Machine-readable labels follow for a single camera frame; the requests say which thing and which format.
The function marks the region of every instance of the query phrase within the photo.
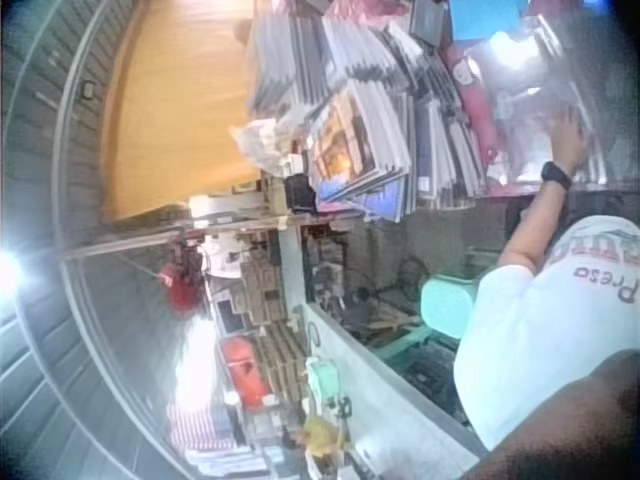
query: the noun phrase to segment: hand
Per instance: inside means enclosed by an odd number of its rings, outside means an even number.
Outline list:
[[[570,178],[587,159],[586,142],[578,120],[578,112],[570,107],[555,119],[551,132],[553,161]]]

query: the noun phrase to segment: white t-shirt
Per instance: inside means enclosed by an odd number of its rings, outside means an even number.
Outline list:
[[[640,348],[639,277],[640,229],[595,216],[562,236],[537,276],[510,265],[482,279],[454,377],[488,449],[566,384]]]

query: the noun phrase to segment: black wristwatch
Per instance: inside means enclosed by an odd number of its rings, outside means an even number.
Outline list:
[[[571,178],[564,173],[560,167],[553,162],[547,162],[542,167],[542,180],[545,182],[556,182],[562,185],[562,188],[569,191],[571,188]]]

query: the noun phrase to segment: striped cloth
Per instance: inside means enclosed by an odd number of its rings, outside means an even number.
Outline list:
[[[167,406],[170,440],[180,451],[212,452],[236,447],[233,426],[224,405],[210,404],[188,411],[175,404]]]

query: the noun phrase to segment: yellow item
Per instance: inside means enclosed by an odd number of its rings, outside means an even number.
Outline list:
[[[254,0],[145,2],[109,91],[109,219],[259,178],[229,133],[248,121],[250,72],[234,30],[253,14]]]
[[[338,429],[322,417],[309,417],[304,424],[309,434],[307,449],[314,457],[330,455],[338,444]]]

